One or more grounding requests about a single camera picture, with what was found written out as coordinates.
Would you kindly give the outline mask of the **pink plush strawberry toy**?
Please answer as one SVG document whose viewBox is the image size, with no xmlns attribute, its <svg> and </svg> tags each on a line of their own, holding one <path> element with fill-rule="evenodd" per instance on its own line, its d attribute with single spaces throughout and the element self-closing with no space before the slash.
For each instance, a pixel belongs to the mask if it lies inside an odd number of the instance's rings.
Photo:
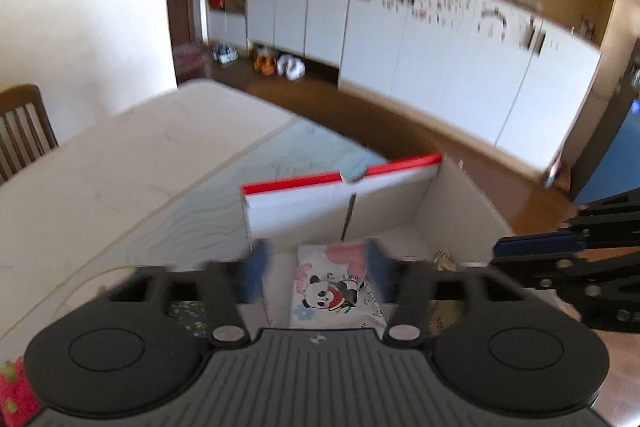
<svg viewBox="0 0 640 427">
<path fill-rule="evenodd" d="M 40 404 L 26 377 L 23 357 L 1 364 L 0 400 L 2 426 L 26 426 L 40 413 Z"/>
</svg>

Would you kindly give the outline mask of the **beige paper bag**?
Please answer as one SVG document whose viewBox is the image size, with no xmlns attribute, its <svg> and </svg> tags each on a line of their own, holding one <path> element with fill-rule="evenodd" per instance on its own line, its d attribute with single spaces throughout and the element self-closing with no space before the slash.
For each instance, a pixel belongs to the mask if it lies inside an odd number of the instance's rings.
<svg viewBox="0 0 640 427">
<path fill-rule="evenodd" d="M 447 248 L 440 248 L 431 261 L 437 272 L 457 272 L 458 264 Z M 428 333 L 432 337 L 460 321 L 468 312 L 468 294 L 461 281 L 443 280 L 435 283 L 428 302 Z"/>
</svg>

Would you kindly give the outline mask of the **red cardboard box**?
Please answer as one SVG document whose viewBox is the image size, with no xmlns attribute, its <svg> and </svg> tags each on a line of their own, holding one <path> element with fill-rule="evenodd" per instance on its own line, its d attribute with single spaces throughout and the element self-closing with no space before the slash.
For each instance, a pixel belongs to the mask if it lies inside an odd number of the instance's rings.
<svg viewBox="0 0 640 427">
<path fill-rule="evenodd" d="M 262 301 L 277 329 L 292 329 L 300 245 L 374 239 L 393 258 L 427 262 L 447 248 L 460 269 L 486 265 L 512 233 L 464 170 L 439 154 L 370 166 L 355 181 L 330 172 L 248 184 L 242 196 L 248 235 L 271 246 Z"/>
</svg>

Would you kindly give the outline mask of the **white cabinet unit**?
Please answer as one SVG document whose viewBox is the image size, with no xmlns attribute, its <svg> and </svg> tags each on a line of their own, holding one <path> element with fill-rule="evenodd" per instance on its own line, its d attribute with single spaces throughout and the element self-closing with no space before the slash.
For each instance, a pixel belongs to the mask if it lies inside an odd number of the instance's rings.
<svg viewBox="0 0 640 427">
<path fill-rule="evenodd" d="M 337 84 L 527 174 L 561 158 L 617 0 L 209 0 L 209 37 L 259 74 Z"/>
</svg>

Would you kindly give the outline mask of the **wooden chair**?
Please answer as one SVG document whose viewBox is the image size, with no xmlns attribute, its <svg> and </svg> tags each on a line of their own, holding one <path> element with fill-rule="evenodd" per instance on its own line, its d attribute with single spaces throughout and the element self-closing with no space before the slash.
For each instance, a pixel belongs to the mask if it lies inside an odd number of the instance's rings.
<svg viewBox="0 0 640 427">
<path fill-rule="evenodd" d="M 1 183 L 58 147 L 41 92 L 21 84 L 1 92 Z"/>
</svg>

